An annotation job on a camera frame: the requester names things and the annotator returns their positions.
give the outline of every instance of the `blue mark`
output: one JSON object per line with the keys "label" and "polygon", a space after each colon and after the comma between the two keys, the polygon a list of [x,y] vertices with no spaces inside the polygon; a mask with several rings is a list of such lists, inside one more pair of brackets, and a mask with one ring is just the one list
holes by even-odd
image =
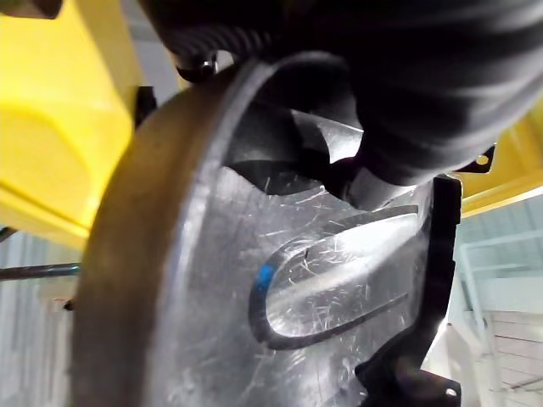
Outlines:
{"label": "blue mark", "polygon": [[258,286],[261,289],[266,289],[272,283],[274,269],[272,265],[262,265],[258,273]]}

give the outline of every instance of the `black bracket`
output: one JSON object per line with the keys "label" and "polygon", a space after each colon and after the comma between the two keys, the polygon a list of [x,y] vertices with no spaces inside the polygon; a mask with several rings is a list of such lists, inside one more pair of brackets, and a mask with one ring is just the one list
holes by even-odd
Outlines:
{"label": "black bracket", "polygon": [[445,318],[455,262],[452,251],[460,222],[462,186],[446,176],[434,179],[434,212],[427,273],[415,323],[390,339],[355,372],[368,391],[363,407],[459,407],[458,382],[421,371],[420,366]]}

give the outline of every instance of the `yellow panel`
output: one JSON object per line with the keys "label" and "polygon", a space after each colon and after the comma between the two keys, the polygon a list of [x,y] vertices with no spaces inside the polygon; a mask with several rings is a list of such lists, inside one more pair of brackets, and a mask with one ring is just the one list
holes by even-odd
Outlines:
{"label": "yellow panel", "polygon": [[133,133],[142,77],[116,1],[0,17],[0,222],[80,247]]}
{"label": "yellow panel", "polygon": [[489,174],[457,174],[462,216],[543,193],[543,99],[500,138]]}

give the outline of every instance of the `metal rod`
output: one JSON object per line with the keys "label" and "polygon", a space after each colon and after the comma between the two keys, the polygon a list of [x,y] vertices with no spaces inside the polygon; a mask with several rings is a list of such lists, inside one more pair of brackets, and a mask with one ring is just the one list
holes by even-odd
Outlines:
{"label": "metal rod", "polygon": [[10,267],[0,269],[0,281],[25,280],[29,278],[49,278],[75,276],[79,273],[79,263],[64,265],[31,265],[27,267]]}
{"label": "metal rod", "polygon": [[543,377],[536,377],[534,379],[525,380],[523,382],[519,382],[516,384],[512,384],[509,388],[511,390],[519,390],[520,388],[531,386],[532,384],[536,384],[539,382],[543,382]]}

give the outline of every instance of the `corrugated metal wall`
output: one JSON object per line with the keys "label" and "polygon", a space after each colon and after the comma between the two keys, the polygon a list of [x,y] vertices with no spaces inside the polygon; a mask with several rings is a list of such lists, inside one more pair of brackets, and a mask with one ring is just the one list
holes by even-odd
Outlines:
{"label": "corrugated metal wall", "polygon": [[[542,232],[543,196],[465,219],[458,227],[458,275],[465,288],[466,272],[472,273],[488,325],[492,354],[486,358],[495,361],[506,407],[543,407]],[[465,258],[458,255],[462,247]],[[471,293],[464,293],[470,307]]]}
{"label": "corrugated metal wall", "polygon": [[[78,261],[75,250],[15,233],[0,243],[0,267]],[[64,407],[70,313],[53,300],[73,277],[0,282],[0,407]]]}

